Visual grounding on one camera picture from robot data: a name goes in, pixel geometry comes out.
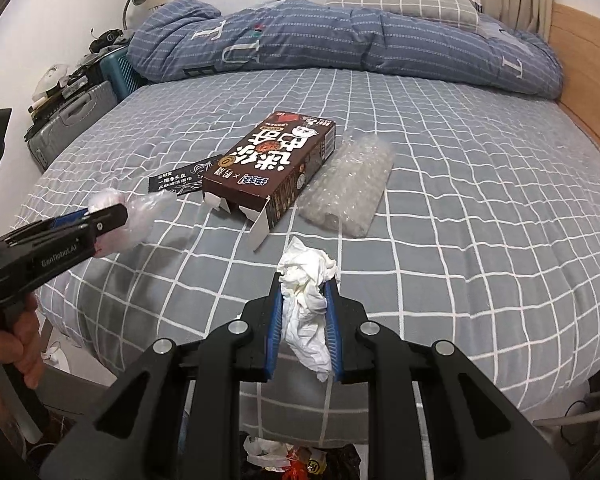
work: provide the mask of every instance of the snack box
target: snack box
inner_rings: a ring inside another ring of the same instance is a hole
[[[256,250],[335,148],[336,124],[273,112],[202,176],[211,207],[239,208],[251,221]]]

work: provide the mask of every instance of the wooden headboard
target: wooden headboard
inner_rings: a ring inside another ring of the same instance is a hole
[[[600,19],[554,4],[549,44],[564,68],[560,108],[600,146]]]

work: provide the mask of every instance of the triangular cutout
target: triangular cutout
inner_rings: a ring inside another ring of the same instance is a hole
[[[96,430],[118,438],[129,438],[148,382],[148,372],[141,373],[131,381],[126,390],[96,422]]]
[[[489,397],[467,374],[458,374],[458,381],[474,421],[475,434],[480,439],[489,438],[511,429],[511,423]]]

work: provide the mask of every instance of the brown box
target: brown box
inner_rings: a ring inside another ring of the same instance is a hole
[[[256,250],[335,148],[335,123],[273,112],[202,177],[205,202],[240,208]]]

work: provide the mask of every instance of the bubble wrap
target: bubble wrap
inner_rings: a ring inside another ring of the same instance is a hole
[[[369,135],[346,140],[298,198],[300,214],[321,227],[362,238],[394,165],[391,145]]]

